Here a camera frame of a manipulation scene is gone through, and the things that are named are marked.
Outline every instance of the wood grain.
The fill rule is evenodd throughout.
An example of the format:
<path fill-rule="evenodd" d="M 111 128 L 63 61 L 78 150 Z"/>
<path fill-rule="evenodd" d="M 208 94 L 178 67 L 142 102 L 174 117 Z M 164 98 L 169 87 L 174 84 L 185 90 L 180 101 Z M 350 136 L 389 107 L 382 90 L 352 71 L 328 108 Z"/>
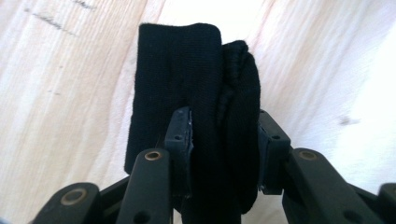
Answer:
<path fill-rule="evenodd" d="M 141 22 L 245 39 L 293 146 L 376 192 L 396 179 L 395 20 L 392 0 L 0 1 L 0 217 L 27 223 L 64 186 L 125 176 Z M 286 223 L 279 197 L 243 221 Z"/>

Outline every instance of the wooden table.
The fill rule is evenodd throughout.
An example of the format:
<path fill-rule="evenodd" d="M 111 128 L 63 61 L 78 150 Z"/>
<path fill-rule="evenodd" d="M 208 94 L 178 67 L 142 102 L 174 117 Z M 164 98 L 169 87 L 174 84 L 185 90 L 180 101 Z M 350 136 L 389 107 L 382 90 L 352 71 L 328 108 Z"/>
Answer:
<path fill-rule="evenodd" d="M 27 223 L 64 186 L 125 177 L 142 22 L 246 40 L 292 145 L 377 192 L 396 180 L 395 21 L 394 0 L 0 1 L 0 217 Z M 280 198 L 243 221 L 285 223 Z"/>

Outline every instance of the ribbed fabric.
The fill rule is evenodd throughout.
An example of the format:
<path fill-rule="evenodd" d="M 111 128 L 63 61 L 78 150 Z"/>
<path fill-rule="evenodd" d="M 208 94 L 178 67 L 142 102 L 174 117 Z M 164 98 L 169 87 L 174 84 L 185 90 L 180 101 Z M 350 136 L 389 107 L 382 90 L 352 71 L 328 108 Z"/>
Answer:
<path fill-rule="evenodd" d="M 240 223 L 257 196 L 260 82 L 243 41 L 222 46 L 209 24 L 139 29 L 134 107 L 125 160 L 163 147 L 172 113 L 192 113 L 192 197 L 174 198 L 183 223 Z"/>

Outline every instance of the black garment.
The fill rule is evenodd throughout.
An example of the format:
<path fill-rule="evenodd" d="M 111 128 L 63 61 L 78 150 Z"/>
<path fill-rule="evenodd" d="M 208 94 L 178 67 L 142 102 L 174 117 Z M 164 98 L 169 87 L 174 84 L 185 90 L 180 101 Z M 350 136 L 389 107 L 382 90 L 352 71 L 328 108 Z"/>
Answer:
<path fill-rule="evenodd" d="M 143 24 L 125 161 L 163 147 L 172 113 L 192 113 L 192 197 L 175 198 L 183 223 L 240 223 L 257 197 L 260 82 L 243 41 L 222 46 L 209 24 Z"/>

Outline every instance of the black cloth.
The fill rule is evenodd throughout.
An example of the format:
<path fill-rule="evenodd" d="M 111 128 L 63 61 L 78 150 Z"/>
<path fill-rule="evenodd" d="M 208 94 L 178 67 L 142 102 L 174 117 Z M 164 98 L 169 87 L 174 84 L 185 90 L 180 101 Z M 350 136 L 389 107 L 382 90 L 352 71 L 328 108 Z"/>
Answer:
<path fill-rule="evenodd" d="M 172 113 L 189 106 L 192 197 L 174 198 L 183 223 L 240 223 L 257 197 L 260 82 L 244 41 L 222 46 L 209 24 L 139 28 L 125 171 L 163 147 Z"/>

